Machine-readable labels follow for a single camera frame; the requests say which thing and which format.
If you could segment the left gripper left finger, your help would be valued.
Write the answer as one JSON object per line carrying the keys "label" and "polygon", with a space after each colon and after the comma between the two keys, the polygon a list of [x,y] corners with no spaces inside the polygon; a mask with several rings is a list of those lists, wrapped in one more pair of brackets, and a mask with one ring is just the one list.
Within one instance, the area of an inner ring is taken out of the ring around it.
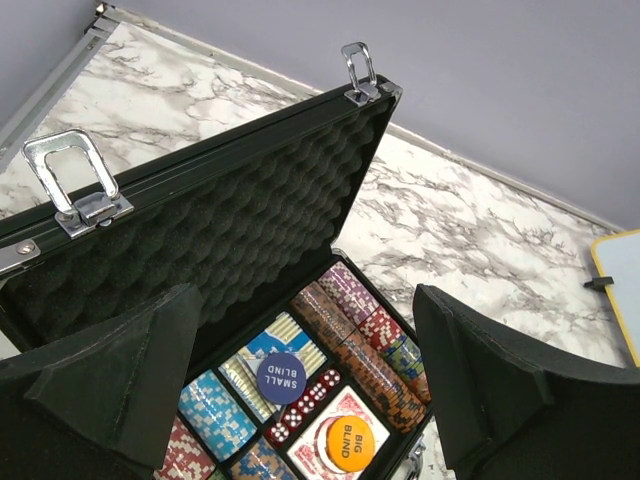
{"label": "left gripper left finger", "polygon": [[199,326],[197,287],[1,363],[4,479],[149,479],[162,467]]}

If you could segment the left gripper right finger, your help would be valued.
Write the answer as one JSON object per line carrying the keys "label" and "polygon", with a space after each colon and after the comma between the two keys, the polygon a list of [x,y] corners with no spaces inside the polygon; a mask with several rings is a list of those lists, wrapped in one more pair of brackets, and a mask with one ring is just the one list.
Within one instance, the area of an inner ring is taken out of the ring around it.
{"label": "left gripper right finger", "polygon": [[413,313],[457,478],[638,478],[638,370],[553,347],[435,286],[417,286]]}

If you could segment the red white poker chip stack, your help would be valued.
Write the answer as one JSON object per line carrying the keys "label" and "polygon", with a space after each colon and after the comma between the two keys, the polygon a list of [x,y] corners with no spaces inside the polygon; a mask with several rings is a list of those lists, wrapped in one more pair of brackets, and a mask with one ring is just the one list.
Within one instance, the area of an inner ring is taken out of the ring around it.
{"label": "red white poker chip stack", "polygon": [[209,479],[215,471],[213,460],[200,446],[178,416],[174,418],[163,466],[154,479]]}

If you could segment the light blue poker chip stack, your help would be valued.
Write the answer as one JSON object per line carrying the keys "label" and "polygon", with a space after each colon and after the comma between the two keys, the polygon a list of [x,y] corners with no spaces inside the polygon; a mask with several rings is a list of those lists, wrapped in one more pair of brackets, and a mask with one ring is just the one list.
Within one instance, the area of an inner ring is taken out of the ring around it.
{"label": "light blue poker chip stack", "polygon": [[211,370],[182,389],[178,411],[219,461],[228,460],[257,433],[256,425]]}

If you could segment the orange big blind button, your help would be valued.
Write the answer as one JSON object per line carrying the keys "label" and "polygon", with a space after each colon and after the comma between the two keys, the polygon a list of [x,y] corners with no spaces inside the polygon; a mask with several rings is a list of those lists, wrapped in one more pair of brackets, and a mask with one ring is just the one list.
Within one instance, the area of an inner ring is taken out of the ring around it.
{"label": "orange big blind button", "polygon": [[327,430],[329,459],[345,472],[364,470],[375,454],[375,437],[369,424],[357,416],[343,416]]}

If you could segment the blue small blind button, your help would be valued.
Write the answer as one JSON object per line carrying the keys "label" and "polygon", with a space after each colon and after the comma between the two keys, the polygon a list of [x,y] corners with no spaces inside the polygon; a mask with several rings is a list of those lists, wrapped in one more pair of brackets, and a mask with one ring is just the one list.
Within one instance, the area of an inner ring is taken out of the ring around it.
{"label": "blue small blind button", "polygon": [[276,405],[294,403],[304,393],[307,376],[302,362],[291,353],[272,353],[259,365],[257,385],[262,396]]}

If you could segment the red playing card deck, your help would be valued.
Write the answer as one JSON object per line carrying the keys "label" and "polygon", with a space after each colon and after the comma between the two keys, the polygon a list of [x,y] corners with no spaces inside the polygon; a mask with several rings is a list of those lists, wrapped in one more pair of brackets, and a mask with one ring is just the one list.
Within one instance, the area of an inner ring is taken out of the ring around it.
{"label": "red playing card deck", "polygon": [[328,428],[339,417],[351,415],[365,420],[371,427],[375,437],[374,457],[389,438],[389,430],[355,391],[346,386],[338,392],[336,397],[320,412],[318,418],[310,424],[287,451],[289,459],[305,479],[357,479],[372,463],[374,457],[364,470],[349,473],[339,469],[327,455],[326,435]]}

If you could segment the black foam-lined poker case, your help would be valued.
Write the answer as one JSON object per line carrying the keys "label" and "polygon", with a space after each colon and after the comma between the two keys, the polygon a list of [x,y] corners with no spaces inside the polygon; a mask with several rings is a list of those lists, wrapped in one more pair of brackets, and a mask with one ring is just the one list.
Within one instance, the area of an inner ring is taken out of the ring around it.
{"label": "black foam-lined poker case", "polygon": [[[239,451],[219,461],[177,403],[175,417],[214,462],[209,479],[232,479],[229,468],[259,437],[305,479],[287,451],[346,386],[390,432],[360,477],[417,477],[429,408],[411,431],[396,430],[290,306],[342,261],[409,335],[371,282],[332,249],[401,95],[394,82],[369,73],[119,175],[107,169],[83,130],[28,141],[24,155],[50,199],[1,224],[1,327],[17,343],[17,355],[115,318],[172,287],[193,285],[201,310],[182,389],[211,370],[257,427]],[[306,388],[330,368],[342,377],[319,409],[276,446],[267,430],[293,403],[279,405],[260,423],[219,367],[281,312],[327,357]]]}

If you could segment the brown poker chip stack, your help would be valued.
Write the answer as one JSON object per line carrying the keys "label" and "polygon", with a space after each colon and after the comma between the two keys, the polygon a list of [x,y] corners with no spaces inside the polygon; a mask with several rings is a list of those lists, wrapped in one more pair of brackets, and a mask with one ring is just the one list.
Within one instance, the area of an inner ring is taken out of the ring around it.
{"label": "brown poker chip stack", "polygon": [[341,345],[355,330],[353,322],[316,281],[299,291],[290,306],[331,349]]}

